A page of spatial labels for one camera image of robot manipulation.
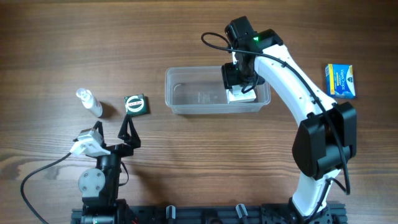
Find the white blue medicine box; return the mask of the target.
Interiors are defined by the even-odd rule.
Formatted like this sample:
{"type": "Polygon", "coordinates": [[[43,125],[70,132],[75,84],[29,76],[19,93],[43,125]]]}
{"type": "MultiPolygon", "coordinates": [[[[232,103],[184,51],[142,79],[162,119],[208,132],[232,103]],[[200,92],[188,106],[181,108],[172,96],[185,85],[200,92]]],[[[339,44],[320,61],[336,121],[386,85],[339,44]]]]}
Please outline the white blue medicine box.
{"type": "Polygon", "coordinates": [[[254,90],[250,90],[247,93],[242,92],[242,87],[239,85],[232,86],[232,89],[226,90],[227,102],[233,103],[248,103],[256,99],[256,93],[254,90]]]}

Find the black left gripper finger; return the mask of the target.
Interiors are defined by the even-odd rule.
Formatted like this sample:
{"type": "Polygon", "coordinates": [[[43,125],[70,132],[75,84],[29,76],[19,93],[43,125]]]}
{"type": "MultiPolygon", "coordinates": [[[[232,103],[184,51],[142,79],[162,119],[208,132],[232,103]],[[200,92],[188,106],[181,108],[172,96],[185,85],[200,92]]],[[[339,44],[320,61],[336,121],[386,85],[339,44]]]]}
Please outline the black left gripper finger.
{"type": "Polygon", "coordinates": [[[93,126],[93,137],[99,142],[100,145],[104,144],[103,124],[97,121],[93,126]]]}
{"type": "Polygon", "coordinates": [[[134,127],[132,118],[127,114],[124,117],[123,123],[118,133],[118,138],[124,141],[124,144],[132,148],[141,147],[141,140],[134,127]]]}

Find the white spray bottle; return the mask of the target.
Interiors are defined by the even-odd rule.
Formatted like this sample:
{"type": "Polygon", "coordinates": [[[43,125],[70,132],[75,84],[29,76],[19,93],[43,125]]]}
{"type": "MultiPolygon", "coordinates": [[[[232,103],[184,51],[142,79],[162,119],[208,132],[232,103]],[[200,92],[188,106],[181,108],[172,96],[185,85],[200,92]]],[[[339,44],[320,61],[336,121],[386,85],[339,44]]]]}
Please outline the white spray bottle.
{"type": "Polygon", "coordinates": [[[83,106],[97,118],[103,115],[103,107],[91,91],[85,88],[80,88],[76,91],[76,96],[81,100],[83,106]]]}

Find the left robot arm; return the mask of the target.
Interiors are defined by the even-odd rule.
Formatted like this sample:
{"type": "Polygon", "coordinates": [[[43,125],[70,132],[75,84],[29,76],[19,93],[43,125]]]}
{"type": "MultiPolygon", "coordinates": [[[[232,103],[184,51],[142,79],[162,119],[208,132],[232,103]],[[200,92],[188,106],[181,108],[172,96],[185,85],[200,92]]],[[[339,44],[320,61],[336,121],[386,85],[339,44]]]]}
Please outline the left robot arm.
{"type": "Polygon", "coordinates": [[[123,143],[107,146],[102,122],[97,121],[92,128],[82,130],[74,140],[70,152],[96,159],[96,166],[84,171],[78,180],[83,207],[72,211],[72,223],[139,222],[127,202],[118,198],[119,188],[125,185],[120,182],[120,173],[127,170],[122,158],[133,156],[134,150],[141,146],[141,140],[128,114],[124,117],[118,138],[123,143]]]}

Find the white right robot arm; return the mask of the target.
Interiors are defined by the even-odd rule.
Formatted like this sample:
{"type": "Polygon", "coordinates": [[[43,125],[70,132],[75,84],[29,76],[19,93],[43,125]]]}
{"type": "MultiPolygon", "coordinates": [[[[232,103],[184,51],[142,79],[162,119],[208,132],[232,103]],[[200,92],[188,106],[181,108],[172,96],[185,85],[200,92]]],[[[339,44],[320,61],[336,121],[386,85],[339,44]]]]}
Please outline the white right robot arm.
{"type": "Polygon", "coordinates": [[[326,197],[340,172],[345,182],[339,187],[345,194],[351,192],[347,163],[356,155],[356,110],[322,92],[272,29],[256,32],[243,16],[224,31],[227,50],[233,54],[232,62],[221,68],[225,89],[239,87],[247,93],[268,83],[296,120],[292,155],[300,178],[289,205],[298,221],[308,223],[326,209],[326,197]]]}

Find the blue VapoDrops box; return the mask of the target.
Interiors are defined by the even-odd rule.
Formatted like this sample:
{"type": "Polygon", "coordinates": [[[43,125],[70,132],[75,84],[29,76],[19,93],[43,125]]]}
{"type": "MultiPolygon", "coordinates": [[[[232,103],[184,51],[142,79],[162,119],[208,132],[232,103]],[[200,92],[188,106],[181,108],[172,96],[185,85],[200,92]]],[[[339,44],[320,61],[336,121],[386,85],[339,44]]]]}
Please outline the blue VapoDrops box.
{"type": "Polygon", "coordinates": [[[346,99],[356,96],[352,65],[329,63],[325,75],[327,95],[346,99]]]}

